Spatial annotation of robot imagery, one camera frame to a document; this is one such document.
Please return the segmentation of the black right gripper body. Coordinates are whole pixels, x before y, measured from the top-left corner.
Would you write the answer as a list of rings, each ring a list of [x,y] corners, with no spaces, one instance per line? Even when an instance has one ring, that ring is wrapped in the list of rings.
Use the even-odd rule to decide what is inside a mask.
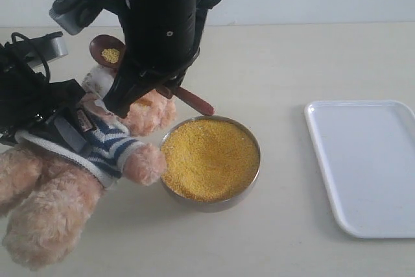
[[[197,0],[127,1],[119,18],[126,53],[115,88],[153,88],[176,76],[195,55]]]

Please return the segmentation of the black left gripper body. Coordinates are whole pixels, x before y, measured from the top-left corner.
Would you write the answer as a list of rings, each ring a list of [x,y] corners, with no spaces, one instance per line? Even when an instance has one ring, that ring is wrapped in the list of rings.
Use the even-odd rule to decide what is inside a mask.
[[[23,53],[31,45],[41,58],[32,67]],[[1,143],[14,146],[18,138],[30,134],[31,128],[45,121],[54,107],[49,99],[51,70],[41,53],[31,42],[7,42],[1,46]]]

